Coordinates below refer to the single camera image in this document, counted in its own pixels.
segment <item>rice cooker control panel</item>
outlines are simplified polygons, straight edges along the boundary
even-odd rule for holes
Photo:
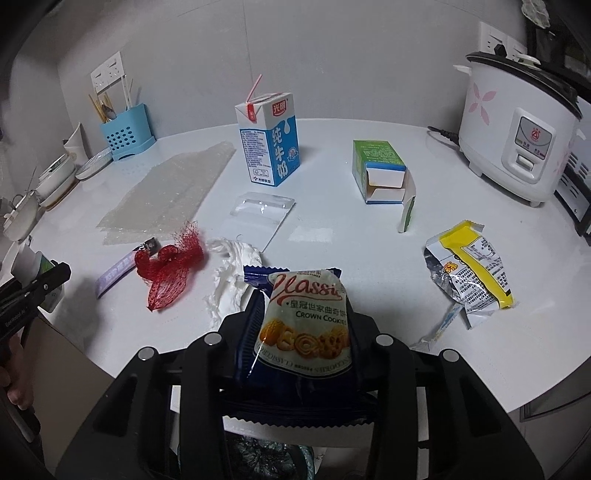
[[[501,163],[524,183],[536,184],[552,155],[556,131],[521,108],[511,121]]]
[[[519,121],[515,143],[524,150],[545,160],[552,142],[552,134],[524,116]]]

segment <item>clear plastic bag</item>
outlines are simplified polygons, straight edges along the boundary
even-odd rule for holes
[[[263,251],[295,204],[294,199],[247,192],[236,199],[230,216],[220,227],[219,236],[244,242]]]

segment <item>white bowl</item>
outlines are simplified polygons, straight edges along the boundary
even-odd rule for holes
[[[75,170],[76,166],[74,165],[74,159],[67,153],[63,154],[39,177],[39,186],[36,189],[37,194],[42,199],[46,199],[49,195],[55,192]]]
[[[39,204],[35,192],[27,195],[17,203],[12,213],[7,214],[4,222],[4,235],[13,242],[18,242],[27,237],[33,229]]]
[[[68,178],[65,179],[64,183],[62,183],[58,188],[56,188],[56,191],[53,192],[51,195],[49,195],[49,197],[47,197],[45,200],[43,200],[39,205],[43,208],[50,207],[55,202],[57,202],[61,198],[61,196],[65,194],[65,192],[67,192],[67,190],[72,186],[72,184],[75,181],[76,181],[76,172],[73,171],[72,173],[70,173]]]

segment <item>nutrition label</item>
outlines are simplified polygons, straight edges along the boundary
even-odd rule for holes
[[[464,302],[466,313],[483,310],[496,302],[478,276],[467,266],[462,265],[451,275],[452,283]]]
[[[240,135],[251,180],[257,183],[274,185],[271,157],[269,156],[265,132],[242,129]]]
[[[486,238],[480,236],[467,247],[462,247],[462,250],[486,268],[505,294],[509,295],[509,282],[507,282],[507,275],[503,268],[501,256],[492,248],[492,245]]]

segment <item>pink straw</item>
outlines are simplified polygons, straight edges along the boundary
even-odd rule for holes
[[[262,78],[262,74],[259,75],[259,78],[256,79],[255,84],[252,86],[250,93],[248,94],[248,97],[246,97],[246,102],[250,102],[251,101],[251,96],[255,91],[256,86],[258,85],[258,83],[261,81]]]

